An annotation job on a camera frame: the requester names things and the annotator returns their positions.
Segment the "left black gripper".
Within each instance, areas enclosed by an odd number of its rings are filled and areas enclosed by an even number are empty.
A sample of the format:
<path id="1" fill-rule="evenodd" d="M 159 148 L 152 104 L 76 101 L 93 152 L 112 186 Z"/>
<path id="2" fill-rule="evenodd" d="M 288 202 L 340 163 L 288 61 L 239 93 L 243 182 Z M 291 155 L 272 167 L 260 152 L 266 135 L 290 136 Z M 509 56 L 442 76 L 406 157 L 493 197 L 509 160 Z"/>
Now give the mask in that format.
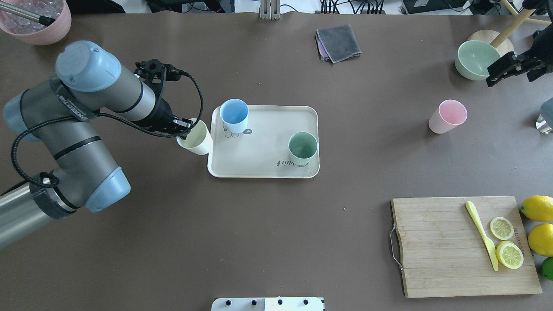
<path id="1" fill-rule="evenodd" d="M 150 112 L 134 123 L 152 132 L 172 132 L 168 138 L 180 137 L 186 139 L 193 121 L 179 119 L 171 111 L 170 105 L 162 98 L 166 81 L 179 81 L 180 70 L 174 65 L 161 63 L 158 59 L 136 62 L 134 71 L 138 77 L 144 79 L 145 85 L 153 92 L 154 99 L 147 100 L 147 106 L 152 108 Z"/>

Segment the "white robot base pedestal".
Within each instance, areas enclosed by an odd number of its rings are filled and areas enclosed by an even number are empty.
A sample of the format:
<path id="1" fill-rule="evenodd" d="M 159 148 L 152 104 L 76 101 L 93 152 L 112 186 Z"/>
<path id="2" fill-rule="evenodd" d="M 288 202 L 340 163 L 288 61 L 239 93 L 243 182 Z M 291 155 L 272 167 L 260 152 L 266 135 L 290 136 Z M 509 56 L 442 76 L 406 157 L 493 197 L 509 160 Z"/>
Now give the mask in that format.
<path id="1" fill-rule="evenodd" d="M 320 297 L 217 298 L 212 311 L 324 311 Z"/>

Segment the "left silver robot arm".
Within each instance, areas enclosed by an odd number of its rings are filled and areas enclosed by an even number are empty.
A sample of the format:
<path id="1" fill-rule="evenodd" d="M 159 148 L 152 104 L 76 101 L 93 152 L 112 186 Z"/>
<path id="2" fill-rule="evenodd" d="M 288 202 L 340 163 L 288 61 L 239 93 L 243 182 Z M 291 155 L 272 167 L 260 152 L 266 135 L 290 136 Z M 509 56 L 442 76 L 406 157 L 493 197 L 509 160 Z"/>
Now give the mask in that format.
<path id="1" fill-rule="evenodd" d="M 91 41 L 76 41 L 58 55 L 50 78 L 14 97 L 3 114 L 18 133 L 11 161 L 22 182 L 1 195 L 1 248 L 52 220 L 86 207 L 95 213 L 130 193 L 130 183 L 91 120 L 108 117 L 152 136 L 185 138 L 196 122 L 173 114 L 165 83 L 191 75 L 152 59 L 129 71 Z M 16 152 L 22 140 L 43 142 L 57 169 L 29 176 Z"/>

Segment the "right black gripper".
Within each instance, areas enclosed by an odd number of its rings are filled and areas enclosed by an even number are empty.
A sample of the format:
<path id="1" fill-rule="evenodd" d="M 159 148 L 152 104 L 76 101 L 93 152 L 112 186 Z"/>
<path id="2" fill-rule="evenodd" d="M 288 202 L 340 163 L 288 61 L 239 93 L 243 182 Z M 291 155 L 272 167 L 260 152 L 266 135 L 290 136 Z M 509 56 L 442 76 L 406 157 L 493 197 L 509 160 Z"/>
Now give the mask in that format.
<path id="1" fill-rule="evenodd" d="M 502 79 L 518 76 L 527 72 L 529 82 L 533 82 L 546 73 L 552 72 L 553 63 L 553 31 L 542 30 L 534 38 L 531 48 L 523 55 L 507 52 L 497 61 L 489 65 L 489 76 L 486 78 L 488 87 L 493 87 Z"/>

